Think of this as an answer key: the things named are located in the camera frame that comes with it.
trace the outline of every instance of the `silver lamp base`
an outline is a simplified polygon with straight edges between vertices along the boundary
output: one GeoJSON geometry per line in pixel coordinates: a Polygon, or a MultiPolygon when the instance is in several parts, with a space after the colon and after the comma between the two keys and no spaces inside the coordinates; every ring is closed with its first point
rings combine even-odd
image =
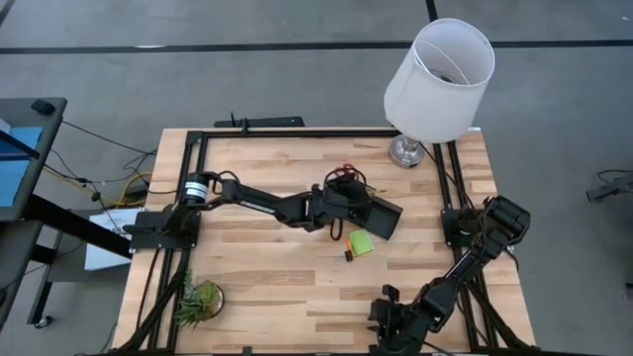
{"type": "Polygon", "coordinates": [[[413,168],[422,161],[424,151],[419,142],[400,134],[389,145],[389,158],[401,168],[413,168]]]}

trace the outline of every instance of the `white lampshade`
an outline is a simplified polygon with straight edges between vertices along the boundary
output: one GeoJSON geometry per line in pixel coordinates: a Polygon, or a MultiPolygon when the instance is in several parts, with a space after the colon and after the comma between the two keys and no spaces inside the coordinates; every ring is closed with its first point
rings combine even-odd
{"type": "Polygon", "coordinates": [[[416,140],[453,140],[473,123],[494,71],[484,34],[460,20],[434,21],[417,34],[387,87],[387,120],[416,140]]]}

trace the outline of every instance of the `gray carpet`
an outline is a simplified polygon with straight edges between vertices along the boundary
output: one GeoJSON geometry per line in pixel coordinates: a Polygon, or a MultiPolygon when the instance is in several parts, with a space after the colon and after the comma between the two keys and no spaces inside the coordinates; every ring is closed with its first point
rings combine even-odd
{"type": "MultiPolygon", "coordinates": [[[[493,41],[633,38],[627,0],[437,0],[437,9],[493,41]]],[[[412,0],[17,0],[0,46],[410,40],[427,22],[424,2],[412,0]]],[[[67,120],[142,149],[155,148],[163,128],[210,127],[230,111],[301,115],[309,126],[381,126],[384,90],[404,53],[0,55],[0,96],[66,97],[67,120]]],[[[585,198],[595,172],[633,168],[632,62],[631,47],[498,49],[476,117],[499,192],[532,213],[517,255],[546,349],[633,354],[633,302],[624,289],[633,281],[633,196],[599,205],[585,198]]],[[[54,148],[92,179],[123,176],[121,165],[135,156],[69,127],[54,148]]],[[[54,157],[48,164],[61,167],[54,157]]],[[[103,190],[115,196],[121,188],[103,190]]],[[[37,192],[64,207],[97,208],[48,176],[37,192]]],[[[57,320],[44,330],[25,324],[39,273],[27,276],[0,354],[98,352],[119,312],[125,271],[117,276],[56,284],[46,313],[57,320]]]]}

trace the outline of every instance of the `potted plant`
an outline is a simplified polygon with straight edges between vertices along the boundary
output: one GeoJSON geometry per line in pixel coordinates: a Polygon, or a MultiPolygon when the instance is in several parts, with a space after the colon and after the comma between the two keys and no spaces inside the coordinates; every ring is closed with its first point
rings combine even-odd
{"type": "Polygon", "coordinates": [[[193,285],[191,271],[185,277],[185,294],[175,315],[180,326],[194,325],[218,315],[225,305],[225,293],[216,283],[205,281],[193,285]]]}

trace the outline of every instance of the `wooden board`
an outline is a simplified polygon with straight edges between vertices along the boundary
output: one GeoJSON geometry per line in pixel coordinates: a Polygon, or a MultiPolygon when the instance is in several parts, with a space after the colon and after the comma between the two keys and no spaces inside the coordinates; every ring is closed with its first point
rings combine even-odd
{"type": "MultiPolygon", "coordinates": [[[[163,132],[152,191],[175,189],[185,135],[185,130],[163,132]]],[[[290,195],[322,182],[328,171],[351,162],[365,173],[369,184],[384,191],[382,198],[404,211],[389,241],[372,236],[376,250],[351,263],[343,258],[343,239],[332,241],[329,229],[312,233],[290,229],[240,206],[203,214],[190,267],[198,283],[208,279],[223,287],[226,306],[218,317],[196,329],[181,329],[176,351],[241,352],[242,346],[253,346],[255,352],[367,352],[368,345],[376,343],[375,333],[366,329],[371,324],[367,314],[371,301],[381,297],[381,286],[396,286],[403,292],[403,302],[408,302],[423,284],[453,265],[452,253],[443,242],[442,199],[432,160],[426,158],[410,170],[398,168],[387,155],[390,141],[370,137],[211,139],[205,168],[231,170],[242,184],[290,195]]],[[[495,195],[482,134],[468,133],[457,146],[469,196],[479,203],[495,195]]],[[[450,159],[444,156],[450,173],[450,159]]],[[[173,194],[151,195],[147,207],[160,210],[173,199],[173,194]]],[[[355,228],[347,223],[344,234],[355,228]]],[[[134,332],[152,256],[152,251],[144,251],[134,257],[115,347],[134,332]]],[[[161,260],[154,268],[144,314],[155,299],[161,260]]],[[[520,338],[533,343],[513,262],[503,255],[486,267],[485,274],[490,298],[501,316],[520,338]]],[[[171,307],[166,310],[165,321],[171,307]]],[[[166,342],[167,327],[166,322],[161,324],[159,345],[166,342]]],[[[447,350],[468,350],[464,318],[456,310],[442,331],[429,333],[427,340],[447,350]]]]}

